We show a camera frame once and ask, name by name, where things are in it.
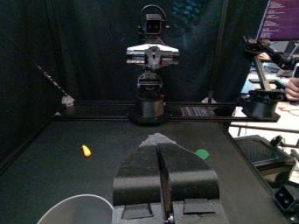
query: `computer monitor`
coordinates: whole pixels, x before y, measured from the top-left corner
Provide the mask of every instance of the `computer monitor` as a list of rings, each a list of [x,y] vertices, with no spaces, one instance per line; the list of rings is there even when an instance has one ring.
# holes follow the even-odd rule
[[[268,0],[257,39],[299,39],[299,0]]]

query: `small yellow marker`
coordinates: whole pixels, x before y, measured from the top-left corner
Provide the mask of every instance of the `small yellow marker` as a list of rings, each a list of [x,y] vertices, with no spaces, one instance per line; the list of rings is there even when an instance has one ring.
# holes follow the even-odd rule
[[[83,157],[87,158],[90,156],[90,150],[86,145],[81,145]]]

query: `black tabletop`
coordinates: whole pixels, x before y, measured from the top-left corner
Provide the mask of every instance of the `black tabletop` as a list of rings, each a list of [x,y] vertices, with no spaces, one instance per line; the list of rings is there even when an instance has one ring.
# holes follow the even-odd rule
[[[230,224],[286,223],[220,124],[168,122],[140,127],[130,122],[65,121],[50,122],[0,176],[0,222],[35,223],[54,204],[82,193],[112,201],[117,167],[153,133],[190,151],[208,151],[206,163],[218,176],[220,201]],[[82,144],[91,151],[87,158]]]

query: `black curtain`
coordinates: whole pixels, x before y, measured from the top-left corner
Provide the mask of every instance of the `black curtain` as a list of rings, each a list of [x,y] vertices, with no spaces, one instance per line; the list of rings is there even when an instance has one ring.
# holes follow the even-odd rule
[[[42,1],[0,2],[0,163],[58,110],[61,94]]]
[[[51,0],[50,3],[65,83],[75,100],[134,99],[142,68],[126,64],[126,48],[140,44],[137,18],[148,4],[162,8],[170,26],[162,30],[162,40],[181,54],[178,66],[157,70],[165,99],[197,101],[205,97],[222,0]]]
[[[162,40],[181,53],[178,66],[157,70],[165,100],[200,101],[212,90],[217,101],[233,101],[249,69],[241,36],[254,37],[266,0],[50,0],[65,88],[77,100],[133,100],[142,68],[126,64],[125,52],[140,44],[137,18],[148,4],[164,9]]]
[[[75,100],[134,99],[142,68],[126,64],[126,48],[140,44],[137,18],[148,4],[164,9],[162,40],[181,53],[178,66],[157,70],[165,100],[200,101],[209,90],[217,101],[236,99],[249,69],[241,36],[254,37],[266,0],[1,1],[0,161],[61,105],[34,63]]]

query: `person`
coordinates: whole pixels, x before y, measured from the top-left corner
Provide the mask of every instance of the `person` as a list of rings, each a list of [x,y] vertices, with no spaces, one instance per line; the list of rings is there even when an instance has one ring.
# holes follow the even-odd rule
[[[286,82],[284,95],[288,101],[299,101],[299,78],[292,77]]]

